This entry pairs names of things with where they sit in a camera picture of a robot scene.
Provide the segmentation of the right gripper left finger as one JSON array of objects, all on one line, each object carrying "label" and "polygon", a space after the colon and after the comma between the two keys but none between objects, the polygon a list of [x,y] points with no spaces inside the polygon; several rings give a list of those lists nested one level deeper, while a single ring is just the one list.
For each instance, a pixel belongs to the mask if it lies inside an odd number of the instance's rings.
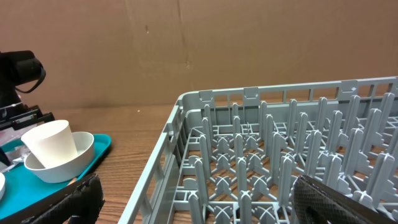
[{"label": "right gripper left finger", "polygon": [[104,203],[100,178],[91,174],[1,219],[1,223],[95,223]]}]

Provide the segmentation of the small white plate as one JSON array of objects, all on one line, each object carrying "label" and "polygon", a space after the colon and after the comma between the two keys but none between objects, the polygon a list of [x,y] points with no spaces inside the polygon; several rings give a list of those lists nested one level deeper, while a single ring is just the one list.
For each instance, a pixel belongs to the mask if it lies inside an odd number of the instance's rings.
[{"label": "small white plate", "polygon": [[3,173],[0,173],[0,200],[3,198],[6,189],[6,178]]}]

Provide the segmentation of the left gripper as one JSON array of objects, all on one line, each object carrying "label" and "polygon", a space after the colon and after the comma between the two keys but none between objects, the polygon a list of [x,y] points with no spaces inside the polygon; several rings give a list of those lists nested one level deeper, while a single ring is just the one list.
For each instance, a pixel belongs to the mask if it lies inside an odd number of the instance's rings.
[{"label": "left gripper", "polygon": [[1,53],[1,130],[19,130],[55,118],[39,106],[27,106],[20,93],[33,92],[45,79],[46,71],[30,50]]}]

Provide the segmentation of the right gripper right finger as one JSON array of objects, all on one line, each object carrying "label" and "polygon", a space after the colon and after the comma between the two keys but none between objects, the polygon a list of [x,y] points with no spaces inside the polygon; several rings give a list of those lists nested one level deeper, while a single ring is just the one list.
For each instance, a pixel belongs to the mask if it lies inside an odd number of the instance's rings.
[{"label": "right gripper right finger", "polygon": [[299,224],[397,224],[307,175],[294,183],[293,208]]}]

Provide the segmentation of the white napkin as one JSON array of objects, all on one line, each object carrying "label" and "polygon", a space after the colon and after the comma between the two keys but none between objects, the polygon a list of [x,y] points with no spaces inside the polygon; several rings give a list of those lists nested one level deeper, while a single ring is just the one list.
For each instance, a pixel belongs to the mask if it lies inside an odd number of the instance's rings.
[{"label": "white napkin", "polygon": [[18,146],[8,152],[1,148],[1,172],[11,170],[16,165],[23,163],[29,154],[30,150],[26,146]]}]

